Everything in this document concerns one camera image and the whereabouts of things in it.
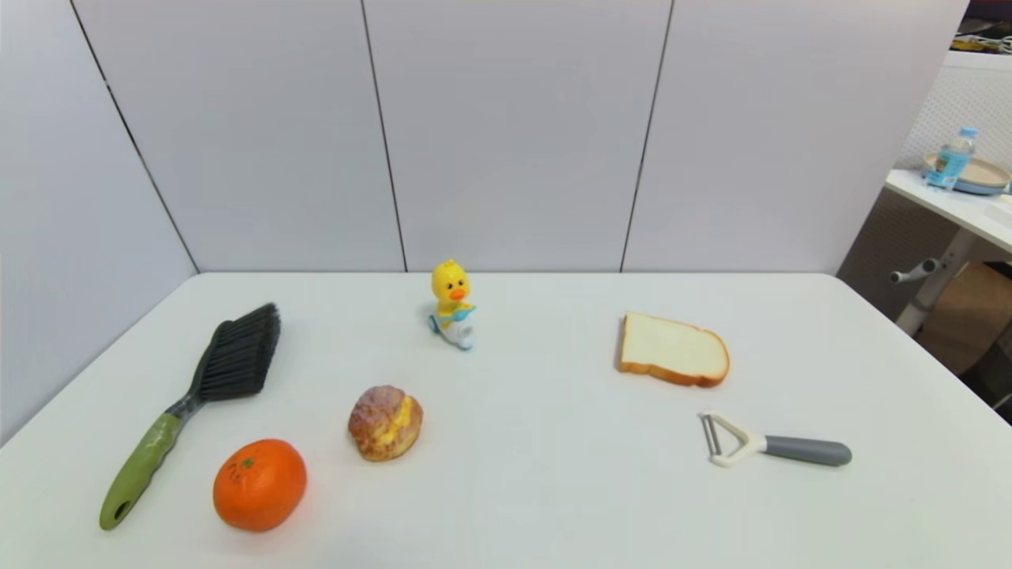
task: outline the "gray handle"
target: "gray handle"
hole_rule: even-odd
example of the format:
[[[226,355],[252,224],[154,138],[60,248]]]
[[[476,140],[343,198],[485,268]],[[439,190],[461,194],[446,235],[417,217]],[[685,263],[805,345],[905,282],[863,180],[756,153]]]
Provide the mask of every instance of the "gray handle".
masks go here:
[[[831,467],[843,466],[851,459],[850,449],[842,442],[790,436],[767,436],[764,452],[774,457]]]

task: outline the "metal table leg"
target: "metal table leg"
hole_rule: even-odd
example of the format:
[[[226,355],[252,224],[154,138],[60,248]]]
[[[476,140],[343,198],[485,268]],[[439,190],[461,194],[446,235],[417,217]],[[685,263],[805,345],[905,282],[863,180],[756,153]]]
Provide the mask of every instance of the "metal table leg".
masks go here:
[[[917,333],[924,320],[931,314],[931,310],[935,308],[935,302],[942,296],[949,280],[959,272],[962,265],[966,264],[966,258],[969,257],[969,250],[975,241],[977,236],[973,232],[959,228],[940,258],[942,267],[925,279],[907,308],[903,309],[903,314],[896,319],[896,325],[900,329],[911,336]]]

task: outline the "white wall panel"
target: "white wall panel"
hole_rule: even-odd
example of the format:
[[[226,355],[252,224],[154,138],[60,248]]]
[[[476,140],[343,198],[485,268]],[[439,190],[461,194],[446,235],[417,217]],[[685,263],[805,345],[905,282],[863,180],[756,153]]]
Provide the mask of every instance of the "white wall panel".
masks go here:
[[[978,158],[1012,168],[1012,57],[949,52],[896,159],[920,168],[962,127],[977,127]]]
[[[201,270],[404,270],[358,0],[77,0]]]
[[[617,270],[669,0],[366,0],[411,270]]]
[[[70,3],[2,17],[0,442],[194,272]]]
[[[835,272],[962,0],[677,0],[626,270]]]

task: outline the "water bottle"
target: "water bottle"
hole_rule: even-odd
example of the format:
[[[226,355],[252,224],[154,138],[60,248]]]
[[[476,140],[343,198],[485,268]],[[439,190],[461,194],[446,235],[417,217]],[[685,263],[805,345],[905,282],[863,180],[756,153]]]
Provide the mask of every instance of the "water bottle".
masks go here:
[[[969,164],[969,159],[974,156],[976,147],[974,139],[980,131],[977,129],[962,129],[959,136],[952,142],[942,147],[935,160],[935,167],[928,171],[926,176],[928,185],[941,188],[952,189],[955,182],[959,181],[959,175]]]

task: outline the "brush handle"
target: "brush handle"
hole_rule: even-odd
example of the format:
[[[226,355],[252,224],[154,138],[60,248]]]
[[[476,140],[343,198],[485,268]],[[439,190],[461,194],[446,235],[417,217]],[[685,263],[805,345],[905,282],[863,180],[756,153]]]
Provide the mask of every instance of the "brush handle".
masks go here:
[[[171,413],[162,413],[155,424],[151,425],[119,469],[119,474],[105,495],[102,511],[98,514],[98,525],[102,530],[112,530],[126,517],[148,487],[155,471],[162,465],[165,456],[176,443],[176,436],[182,427],[182,419]]]
[[[831,467],[843,466],[851,459],[850,449],[842,442],[790,436],[766,436],[766,450],[763,452],[774,457]]]

